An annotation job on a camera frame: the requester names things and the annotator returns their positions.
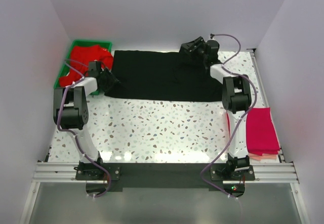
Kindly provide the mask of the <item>black t shirt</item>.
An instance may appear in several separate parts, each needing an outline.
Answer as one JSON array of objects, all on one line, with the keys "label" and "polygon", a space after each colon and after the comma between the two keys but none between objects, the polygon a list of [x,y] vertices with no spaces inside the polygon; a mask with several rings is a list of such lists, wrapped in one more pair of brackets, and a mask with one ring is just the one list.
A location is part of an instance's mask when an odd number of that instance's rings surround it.
[{"label": "black t shirt", "polygon": [[219,102],[222,84],[203,63],[179,52],[115,51],[112,74],[119,81],[105,93],[121,99]]}]

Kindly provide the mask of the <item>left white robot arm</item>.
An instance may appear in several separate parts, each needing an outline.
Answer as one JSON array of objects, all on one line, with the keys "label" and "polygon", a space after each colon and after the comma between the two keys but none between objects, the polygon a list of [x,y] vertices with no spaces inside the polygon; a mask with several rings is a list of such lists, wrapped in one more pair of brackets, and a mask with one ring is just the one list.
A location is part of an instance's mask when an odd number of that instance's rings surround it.
[{"label": "left white robot arm", "polygon": [[54,89],[53,119],[60,132],[70,134],[79,153],[78,171],[84,171],[88,165],[102,168],[102,158],[94,146],[87,124],[89,110],[87,96],[102,90],[109,92],[119,80],[101,61],[90,61],[86,72],[82,73],[69,64],[70,69],[80,75],[80,79],[70,85]]}]

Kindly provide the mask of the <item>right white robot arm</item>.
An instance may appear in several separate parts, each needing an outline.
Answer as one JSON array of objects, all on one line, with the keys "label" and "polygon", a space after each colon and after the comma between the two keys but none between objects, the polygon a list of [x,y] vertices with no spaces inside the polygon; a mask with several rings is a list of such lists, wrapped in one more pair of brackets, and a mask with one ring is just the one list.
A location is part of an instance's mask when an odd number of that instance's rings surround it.
[{"label": "right white robot arm", "polygon": [[247,150],[246,124],[247,114],[254,106],[252,102],[251,88],[254,87],[248,76],[231,72],[225,67],[231,59],[236,57],[241,44],[232,35],[222,36],[233,38],[238,44],[237,52],[230,58],[221,62],[218,59],[219,43],[210,35],[205,41],[201,36],[190,42],[181,44],[179,52],[187,54],[193,61],[203,64],[205,71],[212,79],[222,85],[222,105],[226,110],[227,124],[229,129],[229,143],[225,149],[228,150],[227,161],[219,175],[227,176],[237,171],[247,171],[250,168],[250,159]]}]

